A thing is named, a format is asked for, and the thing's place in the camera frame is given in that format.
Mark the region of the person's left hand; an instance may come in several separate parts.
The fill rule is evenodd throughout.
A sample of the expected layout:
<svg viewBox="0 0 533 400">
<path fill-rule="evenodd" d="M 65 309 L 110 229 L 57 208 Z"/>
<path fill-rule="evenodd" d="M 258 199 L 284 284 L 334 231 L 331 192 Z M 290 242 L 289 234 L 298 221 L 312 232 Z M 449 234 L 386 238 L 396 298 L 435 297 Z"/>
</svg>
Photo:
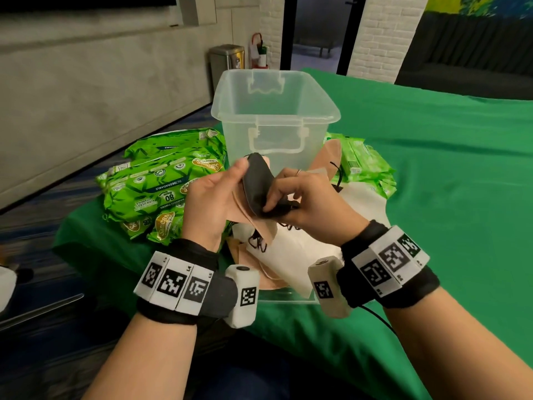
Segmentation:
<svg viewBox="0 0 533 400">
<path fill-rule="evenodd" d="M 226 202 L 234 188 L 221 187 L 223 172 L 194 181 L 184 204 L 182 238 L 211 252 L 219 249 L 228 216 Z"/>
</svg>

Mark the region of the black face mask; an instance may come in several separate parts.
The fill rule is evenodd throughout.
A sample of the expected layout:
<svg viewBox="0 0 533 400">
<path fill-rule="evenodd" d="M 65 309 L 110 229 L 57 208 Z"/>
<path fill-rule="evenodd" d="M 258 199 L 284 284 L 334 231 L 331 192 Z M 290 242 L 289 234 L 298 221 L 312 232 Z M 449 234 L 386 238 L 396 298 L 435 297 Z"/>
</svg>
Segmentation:
<svg viewBox="0 0 533 400">
<path fill-rule="evenodd" d="M 264 157 L 259 153 L 251 153 L 247 159 L 249 165 L 243 176 L 243 190 L 252 213 L 260 219 L 279 218 L 288 214 L 293 206 L 287 196 L 283 196 L 270 211 L 263 210 L 275 177 Z"/>
</svg>

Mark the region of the person's left forearm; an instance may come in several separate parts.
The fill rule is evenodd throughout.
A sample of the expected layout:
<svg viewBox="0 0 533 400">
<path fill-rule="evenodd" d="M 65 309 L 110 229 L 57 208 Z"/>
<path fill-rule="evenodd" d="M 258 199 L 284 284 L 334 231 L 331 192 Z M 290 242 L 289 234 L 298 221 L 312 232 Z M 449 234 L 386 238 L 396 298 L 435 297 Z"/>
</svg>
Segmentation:
<svg viewBox="0 0 533 400">
<path fill-rule="evenodd" d="M 183 400 L 196 337 L 135 314 L 82 400 Z"/>
</svg>

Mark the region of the green wipes packet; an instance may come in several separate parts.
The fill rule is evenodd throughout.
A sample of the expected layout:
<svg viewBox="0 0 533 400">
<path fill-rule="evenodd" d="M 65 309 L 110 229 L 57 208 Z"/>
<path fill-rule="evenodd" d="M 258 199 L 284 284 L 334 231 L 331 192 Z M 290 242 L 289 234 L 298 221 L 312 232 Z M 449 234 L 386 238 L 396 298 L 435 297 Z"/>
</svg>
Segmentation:
<svg viewBox="0 0 533 400">
<path fill-rule="evenodd" d="M 136 161 L 154 157 L 160 152 L 189 147 L 212 147 L 222 154 L 222 157 L 227 153 L 224 135 L 212 127 L 202 127 L 178 129 L 144 137 L 127 147 L 123 158 Z"/>
<path fill-rule="evenodd" d="M 161 210 L 155 217 L 154 226 L 147 235 L 150 242 L 169 246 L 182 235 L 184 202 Z"/>
<path fill-rule="evenodd" d="M 183 201 L 193 181 L 223 171 L 224 162 L 225 155 L 193 149 L 121 169 L 105 181 L 104 211 L 117 222 L 156 213 Z"/>
<path fill-rule="evenodd" d="M 341 143 L 341 161 L 332 179 L 334 184 L 340 187 L 342 183 L 364 182 L 385 199 L 396 193 L 395 169 L 364 139 L 326 133 L 324 141 L 329 140 Z"/>
<path fill-rule="evenodd" d="M 148 235 L 154 228 L 154 224 L 155 216 L 153 215 L 143 215 L 133 221 L 119 222 L 121 229 L 130 241 Z"/>
</svg>

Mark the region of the white paper pouch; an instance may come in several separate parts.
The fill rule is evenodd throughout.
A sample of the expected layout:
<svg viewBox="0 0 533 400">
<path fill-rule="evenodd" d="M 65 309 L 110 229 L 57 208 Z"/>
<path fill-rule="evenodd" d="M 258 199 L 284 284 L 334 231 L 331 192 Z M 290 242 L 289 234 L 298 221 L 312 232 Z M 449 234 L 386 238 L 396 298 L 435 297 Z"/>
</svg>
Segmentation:
<svg viewBox="0 0 533 400">
<path fill-rule="evenodd" d="M 278 225 L 273 242 L 267 246 L 254 233 L 249 224 L 237 223 L 232 227 L 232 237 L 248 243 L 250 253 L 304 297 L 309 297 L 313 291 L 308 268 L 328 256 L 342 257 L 340 248 L 318 242 L 297 228 Z"/>
<path fill-rule="evenodd" d="M 387 200 L 377 194 L 369 184 L 352 182 L 337 186 L 332 184 L 339 198 L 336 199 L 336 217 L 350 228 L 362 232 L 371 221 L 391 227 L 386 214 Z"/>
</svg>

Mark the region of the stainless steel trash can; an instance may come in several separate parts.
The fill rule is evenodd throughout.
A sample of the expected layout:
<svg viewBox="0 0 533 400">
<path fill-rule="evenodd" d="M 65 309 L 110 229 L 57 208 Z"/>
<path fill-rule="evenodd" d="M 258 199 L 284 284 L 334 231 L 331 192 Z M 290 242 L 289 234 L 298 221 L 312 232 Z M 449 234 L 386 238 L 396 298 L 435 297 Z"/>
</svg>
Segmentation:
<svg viewBox="0 0 533 400">
<path fill-rule="evenodd" d="M 208 52 L 213 91 L 217 90 L 218 82 L 224 71 L 245 69 L 246 55 L 243 46 L 224 44 L 210 48 Z"/>
</svg>

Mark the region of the red fire extinguisher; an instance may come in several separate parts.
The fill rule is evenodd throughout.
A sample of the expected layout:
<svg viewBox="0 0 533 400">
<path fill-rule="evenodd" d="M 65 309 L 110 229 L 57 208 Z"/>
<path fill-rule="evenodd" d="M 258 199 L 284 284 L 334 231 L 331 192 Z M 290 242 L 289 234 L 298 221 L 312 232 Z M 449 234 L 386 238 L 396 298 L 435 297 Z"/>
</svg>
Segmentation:
<svg viewBox="0 0 533 400">
<path fill-rule="evenodd" d="M 252 35 L 249 43 L 250 64 L 252 69 L 268 69 L 268 48 L 263 43 L 260 32 Z"/>
</svg>

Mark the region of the wristband with marker tags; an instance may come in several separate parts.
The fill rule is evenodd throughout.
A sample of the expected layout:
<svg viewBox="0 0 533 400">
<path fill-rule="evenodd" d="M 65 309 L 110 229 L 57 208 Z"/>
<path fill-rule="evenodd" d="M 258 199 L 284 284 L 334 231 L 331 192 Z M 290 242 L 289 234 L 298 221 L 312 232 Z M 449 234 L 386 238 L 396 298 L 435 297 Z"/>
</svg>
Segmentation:
<svg viewBox="0 0 533 400">
<path fill-rule="evenodd" d="M 187 239 L 176 240 L 169 251 L 153 253 L 134 289 L 139 314 L 163 324 L 223 319 L 233 329 L 255 321 L 257 270 L 233 264 L 221 272 L 216 252 Z"/>
<path fill-rule="evenodd" d="M 371 220 L 335 256 L 317 260 L 308 275 L 322 311 L 347 318 L 353 309 L 377 301 L 387 309 L 404 309 L 440 286 L 430 256 L 398 226 Z"/>
</svg>

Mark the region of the clear plastic lid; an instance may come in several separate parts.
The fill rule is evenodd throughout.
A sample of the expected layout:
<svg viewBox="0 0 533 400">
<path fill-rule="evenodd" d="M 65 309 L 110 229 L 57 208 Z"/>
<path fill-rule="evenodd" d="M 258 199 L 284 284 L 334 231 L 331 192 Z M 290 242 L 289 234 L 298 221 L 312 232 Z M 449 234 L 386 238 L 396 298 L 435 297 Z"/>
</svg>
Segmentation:
<svg viewBox="0 0 533 400">
<path fill-rule="evenodd" d="M 312 291 L 309 297 L 301 296 L 297 291 L 290 287 L 273 290 L 260 290 L 258 302 L 274 304 L 293 304 L 293 305 L 319 305 L 315 292 Z"/>
</svg>

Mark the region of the right wristband with marker tags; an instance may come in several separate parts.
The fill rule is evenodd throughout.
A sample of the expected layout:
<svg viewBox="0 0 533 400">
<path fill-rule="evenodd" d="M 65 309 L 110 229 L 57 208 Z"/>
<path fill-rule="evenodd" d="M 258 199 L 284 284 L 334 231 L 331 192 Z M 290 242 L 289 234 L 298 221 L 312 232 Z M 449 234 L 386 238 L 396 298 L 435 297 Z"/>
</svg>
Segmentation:
<svg viewBox="0 0 533 400">
<path fill-rule="evenodd" d="M 347 318 L 353 309 L 377 301 L 387 309 L 404 309 L 440 286 L 430 256 L 398 226 L 371 220 L 335 256 L 317 260 L 308 275 L 322 311 Z"/>
</svg>

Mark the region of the person's dark blue trousers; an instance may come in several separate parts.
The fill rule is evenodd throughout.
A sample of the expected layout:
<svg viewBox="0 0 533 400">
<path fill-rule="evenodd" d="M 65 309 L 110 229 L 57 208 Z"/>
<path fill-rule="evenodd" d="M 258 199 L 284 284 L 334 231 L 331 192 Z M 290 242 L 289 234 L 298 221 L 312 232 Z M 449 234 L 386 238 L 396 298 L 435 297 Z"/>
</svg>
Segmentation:
<svg viewBox="0 0 533 400">
<path fill-rule="evenodd" d="M 375 400 L 356 386 L 246 331 L 191 370 L 187 400 Z"/>
</svg>

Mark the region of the green table cloth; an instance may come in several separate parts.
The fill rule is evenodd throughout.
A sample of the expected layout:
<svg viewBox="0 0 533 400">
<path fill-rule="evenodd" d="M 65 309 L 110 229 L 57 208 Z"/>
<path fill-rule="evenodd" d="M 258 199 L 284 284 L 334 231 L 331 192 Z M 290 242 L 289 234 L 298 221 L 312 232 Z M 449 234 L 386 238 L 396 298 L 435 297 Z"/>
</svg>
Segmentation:
<svg viewBox="0 0 533 400">
<path fill-rule="evenodd" d="M 533 101 L 482 99 L 305 69 L 396 170 L 386 213 L 468 312 L 533 368 Z M 247 332 L 377 400 L 431 400 L 394 334 L 354 310 L 258 304 Z"/>
</svg>

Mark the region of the grey metal bar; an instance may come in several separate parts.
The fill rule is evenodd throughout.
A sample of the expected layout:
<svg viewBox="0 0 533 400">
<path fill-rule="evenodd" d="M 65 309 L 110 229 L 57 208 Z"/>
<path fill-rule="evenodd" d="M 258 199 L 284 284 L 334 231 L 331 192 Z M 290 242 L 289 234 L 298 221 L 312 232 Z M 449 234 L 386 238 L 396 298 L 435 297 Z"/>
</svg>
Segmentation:
<svg viewBox="0 0 533 400">
<path fill-rule="evenodd" d="M 43 316 L 48 316 L 52 313 L 62 311 L 65 308 L 71 307 L 74 304 L 77 304 L 85 298 L 83 293 L 77 294 L 75 296 L 68 297 L 66 299 L 48 304 L 46 306 L 25 312 L 21 315 L 14 316 L 3 321 L 0 321 L 0 333 L 3 333 L 9 329 L 17 327 L 23 323 L 33 321 L 37 318 Z"/>
</svg>

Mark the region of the dark sofa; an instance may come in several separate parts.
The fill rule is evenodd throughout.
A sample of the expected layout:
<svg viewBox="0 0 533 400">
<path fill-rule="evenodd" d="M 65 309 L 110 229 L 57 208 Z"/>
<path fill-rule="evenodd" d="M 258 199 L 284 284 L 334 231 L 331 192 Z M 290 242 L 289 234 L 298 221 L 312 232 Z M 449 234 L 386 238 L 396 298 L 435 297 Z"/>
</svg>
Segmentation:
<svg viewBox="0 0 533 400">
<path fill-rule="evenodd" d="M 424 12 L 395 84 L 533 101 L 533 17 Z"/>
</svg>

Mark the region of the black wall screen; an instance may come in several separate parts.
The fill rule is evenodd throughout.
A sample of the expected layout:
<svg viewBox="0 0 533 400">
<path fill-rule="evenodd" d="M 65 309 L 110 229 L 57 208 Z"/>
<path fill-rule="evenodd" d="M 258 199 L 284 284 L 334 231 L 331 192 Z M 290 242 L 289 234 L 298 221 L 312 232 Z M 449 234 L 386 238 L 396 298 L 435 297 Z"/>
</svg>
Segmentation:
<svg viewBox="0 0 533 400">
<path fill-rule="evenodd" d="M 177 0 L 0 0 L 0 13 L 176 6 Z"/>
</svg>

